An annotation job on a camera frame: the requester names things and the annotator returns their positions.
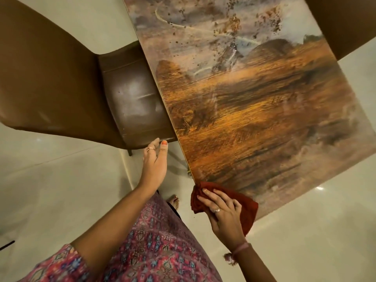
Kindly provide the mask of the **person's left hand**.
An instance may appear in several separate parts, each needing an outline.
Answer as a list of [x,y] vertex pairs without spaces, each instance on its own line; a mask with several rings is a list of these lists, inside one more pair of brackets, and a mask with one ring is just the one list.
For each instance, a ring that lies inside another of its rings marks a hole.
[[159,157],[160,139],[156,138],[144,148],[140,184],[156,191],[167,172],[167,157]]

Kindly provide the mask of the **person's right hand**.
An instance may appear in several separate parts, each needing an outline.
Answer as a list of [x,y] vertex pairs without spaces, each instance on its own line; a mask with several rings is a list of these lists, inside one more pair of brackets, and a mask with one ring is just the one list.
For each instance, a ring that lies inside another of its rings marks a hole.
[[243,234],[240,222],[240,214],[237,214],[233,205],[233,199],[229,197],[229,206],[206,206],[212,231],[225,246],[227,241],[240,240],[246,237]]

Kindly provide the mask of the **dark red cleaning cloth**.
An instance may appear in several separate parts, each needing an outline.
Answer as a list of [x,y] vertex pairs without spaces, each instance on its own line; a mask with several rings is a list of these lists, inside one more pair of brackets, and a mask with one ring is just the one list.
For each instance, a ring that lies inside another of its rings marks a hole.
[[191,209],[195,214],[203,213],[206,209],[206,206],[197,198],[197,196],[207,197],[204,194],[203,189],[207,189],[211,192],[214,189],[219,190],[231,199],[237,200],[241,204],[242,209],[240,213],[240,222],[243,234],[246,236],[250,232],[252,225],[254,224],[259,207],[258,203],[242,193],[222,187],[217,183],[201,181],[195,184],[191,193]]

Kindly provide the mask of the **person's left forearm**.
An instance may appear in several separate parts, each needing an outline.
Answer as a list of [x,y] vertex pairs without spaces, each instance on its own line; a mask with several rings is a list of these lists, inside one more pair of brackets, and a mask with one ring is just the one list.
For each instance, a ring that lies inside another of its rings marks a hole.
[[85,260],[92,275],[103,272],[160,185],[161,181],[155,179],[140,181],[134,190],[71,243]]

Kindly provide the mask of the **person's right forearm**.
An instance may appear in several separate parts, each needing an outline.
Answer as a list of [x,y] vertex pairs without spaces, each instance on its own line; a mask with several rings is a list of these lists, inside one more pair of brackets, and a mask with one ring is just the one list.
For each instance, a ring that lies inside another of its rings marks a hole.
[[[229,252],[233,252],[245,242],[247,242],[245,238],[227,241],[225,246]],[[246,282],[277,282],[252,246],[240,252],[237,256],[237,261],[237,265],[239,265]]]

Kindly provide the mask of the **person's bare foot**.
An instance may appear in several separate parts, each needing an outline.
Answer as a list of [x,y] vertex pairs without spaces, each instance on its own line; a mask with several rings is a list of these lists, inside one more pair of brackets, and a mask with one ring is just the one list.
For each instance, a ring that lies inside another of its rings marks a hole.
[[174,211],[177,211],[178,208],[179,208],[179,198],[174,194],[172,196],[170,196],[167,200],[166,200],[167,204],[174,210]]

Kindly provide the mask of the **pink thread wrist band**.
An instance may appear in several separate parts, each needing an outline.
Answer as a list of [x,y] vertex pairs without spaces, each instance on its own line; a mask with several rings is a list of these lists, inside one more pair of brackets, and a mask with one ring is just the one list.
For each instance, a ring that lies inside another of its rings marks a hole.
[[239,245],[233,252],[229,252],[223,255],[224,260],[232,266],[235,266],[238,264],[237,256],[240,252],[248,249],[251,246],[249,242],[245,242],[241,245]]

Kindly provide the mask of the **pink patterned dress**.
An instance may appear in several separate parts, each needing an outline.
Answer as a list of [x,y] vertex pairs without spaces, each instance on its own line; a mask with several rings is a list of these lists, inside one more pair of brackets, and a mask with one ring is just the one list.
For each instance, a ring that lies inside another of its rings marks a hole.
[[93,279],[84,258],[70,244],[40,262],[18,282],[222,282],[191,231],[155,193],[128,237]]

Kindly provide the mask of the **brown leather dining chair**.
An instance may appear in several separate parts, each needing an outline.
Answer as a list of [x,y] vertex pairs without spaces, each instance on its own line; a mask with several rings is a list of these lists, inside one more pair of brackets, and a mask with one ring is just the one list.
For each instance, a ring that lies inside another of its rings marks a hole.
[[127,150],[177,136],[138,41],[95,54],[18,0],[0,0],[0,122]]
[[305,0],[337,60],[376,37],[376,0]]

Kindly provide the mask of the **scattered brown crumbs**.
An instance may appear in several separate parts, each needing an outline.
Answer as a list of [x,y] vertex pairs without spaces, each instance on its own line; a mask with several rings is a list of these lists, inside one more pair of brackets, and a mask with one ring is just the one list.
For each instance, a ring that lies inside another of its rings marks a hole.
[[238,58],[278,38],[286,7],[286,0],[160,0],[154,14],[172,30],[172,61],[207,75],[230,70]]

